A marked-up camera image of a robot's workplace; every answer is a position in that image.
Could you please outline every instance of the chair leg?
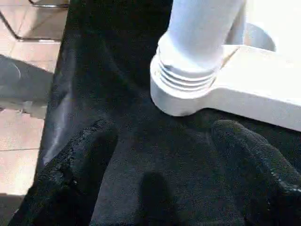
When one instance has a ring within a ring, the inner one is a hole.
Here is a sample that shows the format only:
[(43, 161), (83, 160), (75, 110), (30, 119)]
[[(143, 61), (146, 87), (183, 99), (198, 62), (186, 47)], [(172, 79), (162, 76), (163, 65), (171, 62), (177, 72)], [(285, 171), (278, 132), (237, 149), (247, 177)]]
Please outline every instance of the chair leg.
[(40, 8), (68, 8), (69, 4), (63, 3), (63, 4), (38, 4), (36, 2), (33, 2), (32, 0), (28, 0), (29, 3), (34, 7), (40, 7)]
[(10, 34), (17, 40), (17, 41), (23, 41), (23, 42), (60, 42), (60, 39), (52, 39), (52, 38), (30, 38), (30, 37), (21, 37), (17, 35), (14, 31), (14, 29), (10, 26), (7, 19), (4, 17), (2, 12), (0, 11), (0, 19), (6, 26), (6, 28), (9, 30)]

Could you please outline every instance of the gray object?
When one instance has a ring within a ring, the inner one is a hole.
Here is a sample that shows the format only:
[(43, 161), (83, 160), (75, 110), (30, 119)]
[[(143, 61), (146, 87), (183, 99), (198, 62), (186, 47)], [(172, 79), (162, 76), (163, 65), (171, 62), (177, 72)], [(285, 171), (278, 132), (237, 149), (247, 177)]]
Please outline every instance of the gray object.
[(0, 55), (0, 107), (45, 118), (53, 74)]

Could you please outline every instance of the black leather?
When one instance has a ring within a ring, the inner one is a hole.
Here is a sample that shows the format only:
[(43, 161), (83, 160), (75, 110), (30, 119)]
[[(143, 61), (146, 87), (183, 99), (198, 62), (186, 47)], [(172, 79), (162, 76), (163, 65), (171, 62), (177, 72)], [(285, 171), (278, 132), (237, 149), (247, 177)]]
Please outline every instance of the black leather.
[[(243, 225), (246, 213), (211, 139), (211, 127), (220, 119), (264, 136), (301, 170), (299, 132), (212, 109), (175, 118), (156, 108), (149, 65), (170, 10), (171, 0), (71, 1), (35, 180), (75, 134), (98, 120), (111, 124), (118, 141), (91, 225), (165, 222), (167, 215), (172, 223)], [(156, 204), (162, 197), (167, 205)]]

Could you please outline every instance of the white plastic base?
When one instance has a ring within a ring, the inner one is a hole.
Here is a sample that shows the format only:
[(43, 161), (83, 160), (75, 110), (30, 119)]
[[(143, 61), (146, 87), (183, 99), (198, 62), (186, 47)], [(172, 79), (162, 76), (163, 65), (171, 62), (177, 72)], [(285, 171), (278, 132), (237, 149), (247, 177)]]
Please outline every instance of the white plastic base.
[(213, 108), (301, 131), (301, 69), (278, 54), (248, 46), (224, 46), (228, 56), (207, 89), (183, 91), (162, 81), (158, 56), (150, 66), (151, 97), (172, 116)]

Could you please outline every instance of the grout line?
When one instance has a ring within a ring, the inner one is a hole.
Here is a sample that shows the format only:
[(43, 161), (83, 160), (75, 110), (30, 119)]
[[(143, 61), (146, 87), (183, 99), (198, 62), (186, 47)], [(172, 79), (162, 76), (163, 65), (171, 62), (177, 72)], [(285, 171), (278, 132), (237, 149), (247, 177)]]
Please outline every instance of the grout line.
[(29, 7), (27, 7), (27, 9), (26, 9), (26, 11), (25, 11), (25, 13), (24, 13), (24, 16), (23, 16), (23, 18), (22, 18), (22, 21), (21, 21), (21, 24), (20, 24), (19, 29), (18, 29), (18, 31), (17, 31), (17, 34), (20, 33), (20, 30), (21, 30), (21, 27), (22, 27), (22, 25), (23, 25), (23, 23), (24, 23), (24, 21), (25, 21), (25, 17), (26, 17), (26, 15), (27, 15), (28, 9), (29, 9)]
[(29, 150), (39, 150), (39, 148), (24, 148), (24, 149), (8, 149), (8, 150), (0, 150), (1, 152), (15, 152), (15, 151), (29, 151)]
[(44, 18), (44, 20), (42, 20), (39, 23), (34, 24), (34, 26), (32, 27), (31, 31), (36, 30), (37, 28), (41, 27), (44, 23), (46, 23), (48, 20), (50, 20), (51, 18), (55, 17), (57, 13), (66, 11), (65, 9), (56, 9), (56, 12), (53, 11), (52, 14), (50, 14), (49, 16), (47, 16), (46, 18)]
[(9, 54), (8, 54), (9, 57), (11, 57), (11, 54), (12, 54), (14, 48), (15, 48), (15, 45), (16, 45), (16, 42), (17, 42), (17, 41), (14, 40), (13, 42), (14, 42), (13, 47), (10, 49), (10, 52), (9, 52)]

